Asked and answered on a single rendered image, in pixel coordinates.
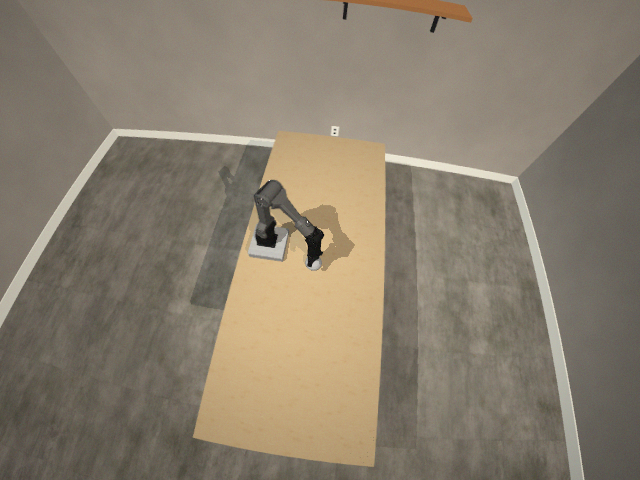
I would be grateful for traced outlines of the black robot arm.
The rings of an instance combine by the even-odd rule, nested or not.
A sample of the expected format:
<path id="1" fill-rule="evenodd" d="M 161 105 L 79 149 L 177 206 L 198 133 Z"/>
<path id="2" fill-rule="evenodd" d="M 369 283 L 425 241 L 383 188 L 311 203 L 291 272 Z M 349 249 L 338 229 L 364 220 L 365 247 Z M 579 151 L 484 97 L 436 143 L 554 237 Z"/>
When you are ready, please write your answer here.
<path id="1" fill-rule="evenodd" d="M 277 183 L 276 183 L 277 182 Z M 281 186 L 280 186 L 281 185 Z M 282 188 L 281 188 L 282 187 Z M 263 188 L 262 190 L 260 190 Z M 306 238 L 305 242 L 312 253 L 317 253 L 321 249 L 321 240 L 324 233 L 313 226 L 311 222 L 301 216 L 292 203 L 287 198 L 286 190 L 277 180 L 268 180 L 255 194 L 254 200 L 258 213 L 259 222 L 256 226 L 255 238 L 258 246 L 275 248 L 278 234 L 275 234 L 277 222 L 270 214 L 271 209 L 282 210 L 291 220 L 295 222 L 297 230 Z M 258 203 L 258 205 L 256 204 Z M 264 205 L 264 206 L 260 206 Z M 317 248 L 316 248 L 317 247 Z"/>

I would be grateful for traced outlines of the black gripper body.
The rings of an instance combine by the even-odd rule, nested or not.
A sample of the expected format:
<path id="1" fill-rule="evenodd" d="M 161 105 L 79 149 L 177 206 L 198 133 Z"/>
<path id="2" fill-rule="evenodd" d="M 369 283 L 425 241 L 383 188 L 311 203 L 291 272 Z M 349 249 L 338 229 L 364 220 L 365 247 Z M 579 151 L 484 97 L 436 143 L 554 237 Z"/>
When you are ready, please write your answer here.
<path id="1" fill-rule="evenodd" d="M 321 249 L 320 249 L 320 251 L 319 251 L 319 252 L 317 252 L 317 253 L 312 253 L 312 252 L 310 252 L 310 251 L 309 251 L 309 249 L 308 249 L 307 253 L 308 253 L 308 263 L 307 263 L 307 266 L 308 266 L 308 267 L 312 267 L 312 264 L 314 263 L 314 261 L 315 261 L 319 256 L 322 256 L 322 254 L 323 254 L 323 252 L 321 251 Z"/>

